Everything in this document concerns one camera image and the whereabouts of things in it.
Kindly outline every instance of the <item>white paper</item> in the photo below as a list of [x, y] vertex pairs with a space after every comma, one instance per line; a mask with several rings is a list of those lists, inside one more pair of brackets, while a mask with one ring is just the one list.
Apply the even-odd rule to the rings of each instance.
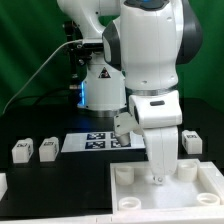
[[121, 147], [113, 132], [67, 134], [61, 152], [102, 151], [145, 148], [141, 135], [130, 133], [131, 143]]

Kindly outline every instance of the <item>blue light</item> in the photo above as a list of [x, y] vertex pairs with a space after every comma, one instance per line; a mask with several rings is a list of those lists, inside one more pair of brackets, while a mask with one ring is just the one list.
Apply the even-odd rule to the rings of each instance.
[[85, 105], [85, 90], [84, 90], [84, 82], [81, 84], [81, 94], [82, 94], [82, 105]]

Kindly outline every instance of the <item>table surface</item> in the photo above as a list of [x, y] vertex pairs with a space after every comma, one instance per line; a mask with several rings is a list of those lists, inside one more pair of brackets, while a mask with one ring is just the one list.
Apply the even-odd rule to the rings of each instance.
[[[199, 99], [181, 100], [179, 159], [212, 161], [224, 171], [224, 114]], [[56, 161], [40, 163], [38, 148], [45, 138], [66, 134], [112, 131], [112, 118], [77, 114], [69, 105], [21, 106], [0, 118], [0, 172], [8, 190], [0, 202], [0, 220], [71, 217], [112, 213], [110, 163], [147, 161], [145, 149], [59, 153]], [[187, 155], [181, 132], [194, 130], [203, 140], [202, 155]], [[34, 154], [28, 164], [13, 164], [11, 149], [32, 138]]]

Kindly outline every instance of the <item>small white cube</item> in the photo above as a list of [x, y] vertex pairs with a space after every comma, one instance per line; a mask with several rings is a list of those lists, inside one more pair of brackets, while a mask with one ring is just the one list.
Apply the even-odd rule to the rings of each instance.
[[182, 144], [188, 154], [202, 154], [202, 140], [195, 131], [183, 131]]
[[58, 138], [44, 139], [39, 148], [40, 162], [53, 162], [59, 152]]
[[2, 200], [5, 192], [7, 191], [7, 181], [5, 173], [0, 173], [0, 201]]
[[33, 140], [19, 140], [12, 149], [13, 163], [28, 163], [33, 154]]

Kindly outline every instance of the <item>wire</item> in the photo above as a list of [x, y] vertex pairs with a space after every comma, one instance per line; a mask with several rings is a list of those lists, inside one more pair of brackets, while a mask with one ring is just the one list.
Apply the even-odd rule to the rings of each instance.
[[24, 96], [24, 97], [17, 98], [17, 99], [15, 99], [15, 100], [13, 100], [13, 101], [8, 105], [8, 107], [7, 107], [7, 109], [6, 109], [5, 112], [7, 112], [7, 111], [9, 110], [9, 108], [10, 108], [13, 104], [15, 104], [15, 103], [17, 103], [17, 102], [19, 102], [19, 101], [22, 101], [22, 100], [36, 99], [36, 101], [35, 101], [33, 104], [37, 104], [37, 101], [40, 102], [40, 101], [42, 101], [44, 98], [48, 98], [48, 97], [51, 97], [51, 98], [56, 98], [56, 97], [68, 97], [68, 96], [69, 96], [68, 94], [66, 94], [66, 95], [51, 95], [51, 94], [53, 94], [53, 93], [56, 93], [56, 92], [59, 92], [59, 91], [64, 91], [64, 90], [68, 90], [68, 91], [69, 91], [69, 89], [65, 89], [65, 88], [57, 88], [57, 89], [51, 90], [51, 91], [49, 91], [49, 92], [46, 92], [46, 93], [44, 93], [43, 95]]
[[61, 91], [69, 91], [69, 89], [67, 88], [57, 88], [57, 89], [53, 89], [45, 94], [43, 94], [42, 96], [40, 96], [34, 103], [33, 106], [36, 106], [37, 104], [39, 104], [43, 99], [45, 99], [46, 97], [49, 97], [51, 94], [56, 93], [56, 92], [61, 92]]
[[40, 71], [50, 62], [50, 60], [58, 53], [61, 48], [63, 48], [66, 45], [72, 44], [72, 43], [79, 43], [81, 40], [73, 40], [66, 42], [62, 44], [60, 47], [58, 47], [51, 55], [48, 57], [48, 59], [39, 67], [39, 69], [31, 76], [31, 78], [24, 84], [24, 86], [8, 101], [6, 104], [2, 114], [5, 114], [8, 106], [11, 104], [11, 102], [21, 94], [21, 92], [30, 84], [30, 82], [40, 73]]

